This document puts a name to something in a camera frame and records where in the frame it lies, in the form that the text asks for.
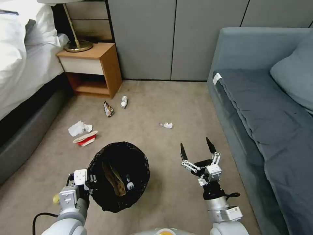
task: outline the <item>snack wrapper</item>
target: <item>snack wrapper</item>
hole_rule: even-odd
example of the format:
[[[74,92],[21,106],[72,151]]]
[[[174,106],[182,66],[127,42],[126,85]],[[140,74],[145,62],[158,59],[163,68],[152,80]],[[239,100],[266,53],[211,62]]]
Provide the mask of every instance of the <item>snack wrapper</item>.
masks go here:
[[[111,117],[114,114],[113,108],[106,101],[104,101],[103,106],[104,106],[105,115],[108,117]]]

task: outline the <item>white bedsheet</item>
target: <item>white bedsheet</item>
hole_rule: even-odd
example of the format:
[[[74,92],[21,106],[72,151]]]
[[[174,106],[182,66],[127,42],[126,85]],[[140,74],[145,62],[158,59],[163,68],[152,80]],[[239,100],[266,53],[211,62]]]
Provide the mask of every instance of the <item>white bedsheet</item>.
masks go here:
[[[56,54],[63,49],[68,38],[60,34],[58,40],[55,45],[47,43],[26,47],[25,68],[15,87],[10,88],[9,95],[0,99],[0,120],[63,72]]]

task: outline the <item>nightstand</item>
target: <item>nightstand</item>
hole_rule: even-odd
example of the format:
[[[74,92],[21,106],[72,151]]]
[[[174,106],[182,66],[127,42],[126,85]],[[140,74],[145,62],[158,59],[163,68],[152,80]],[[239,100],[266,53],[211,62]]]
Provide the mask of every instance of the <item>nightstand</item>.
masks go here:
[[[97,43],[84,52],[61,51],[56,55],[77,95],[112,99],[122,84],[114,43]]]

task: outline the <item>plastic bottle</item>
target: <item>plastic bottle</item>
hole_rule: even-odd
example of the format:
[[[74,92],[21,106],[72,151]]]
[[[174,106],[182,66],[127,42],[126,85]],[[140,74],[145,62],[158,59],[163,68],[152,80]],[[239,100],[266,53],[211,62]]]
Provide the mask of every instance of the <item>plastic bottle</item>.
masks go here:
[[[127,100],[128,100],[127,96],[122,97],[122,102],[121,102],[122,109],[126,108]]]
[[[126,181],[127,181],[127,189],[132,190],[134,188],[134,183],[130,181],[129,174],[126,175]]]

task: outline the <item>lamp stand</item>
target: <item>lamp stand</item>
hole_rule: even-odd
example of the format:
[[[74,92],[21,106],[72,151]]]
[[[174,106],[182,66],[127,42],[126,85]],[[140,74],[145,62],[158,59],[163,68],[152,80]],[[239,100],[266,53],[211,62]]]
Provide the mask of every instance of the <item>lamp stand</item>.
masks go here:
[[[72,29],[72,32],[73,32],[73,35],[74,35],[74,39],[75,39],[75,44],[69,42],[68,44],[66,44],[64,46],[64,50],[66,50],[68,52],[82,52],[82,51],[89,50],[90,48],[93,47],[92,42],[89,42],[89,41],[81,41],[81,42],[79,42],[78,41],[78,39],[76,37],[76,34],[75,34],[75,31],[74,31],[74,28],[73,28],[73,24],[72,24],[71,18],[69,17],[69,14],[68,14],[68,11],[67,11],[67,7],[66,7],[65,3],[63,3],[63,7],[64,7],[64,10],[65,10],[67,19],[69,21],[69,24],[71,26],[71,29]]]

